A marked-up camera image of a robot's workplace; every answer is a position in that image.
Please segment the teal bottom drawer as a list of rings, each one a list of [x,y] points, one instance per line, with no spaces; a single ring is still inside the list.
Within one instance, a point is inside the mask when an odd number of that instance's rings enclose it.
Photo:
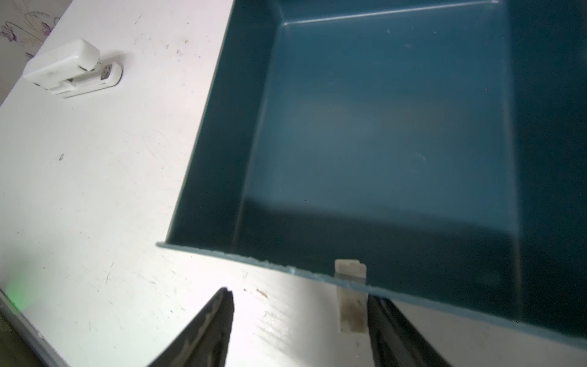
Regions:
[[[585,2],[235,1],[164,246],[585,348]]]

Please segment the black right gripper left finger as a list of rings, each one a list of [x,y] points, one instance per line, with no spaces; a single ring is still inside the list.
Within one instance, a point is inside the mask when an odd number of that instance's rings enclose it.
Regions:
[[[150,367],[223,367],[234,312],[232,292],[220,288]]]

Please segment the white stapler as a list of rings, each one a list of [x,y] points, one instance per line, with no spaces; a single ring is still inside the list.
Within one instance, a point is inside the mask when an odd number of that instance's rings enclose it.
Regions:
[[[114,87],[122,75],[121,64],[102,61],[97,47],[79,39],[34,56],[25,66],[22,77],[67,99]]]

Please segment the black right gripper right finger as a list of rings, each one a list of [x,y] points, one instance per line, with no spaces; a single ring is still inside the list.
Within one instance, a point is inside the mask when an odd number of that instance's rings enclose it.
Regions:
[[[387,298],[368,297],[368,331],[377,367],[450,367]]]

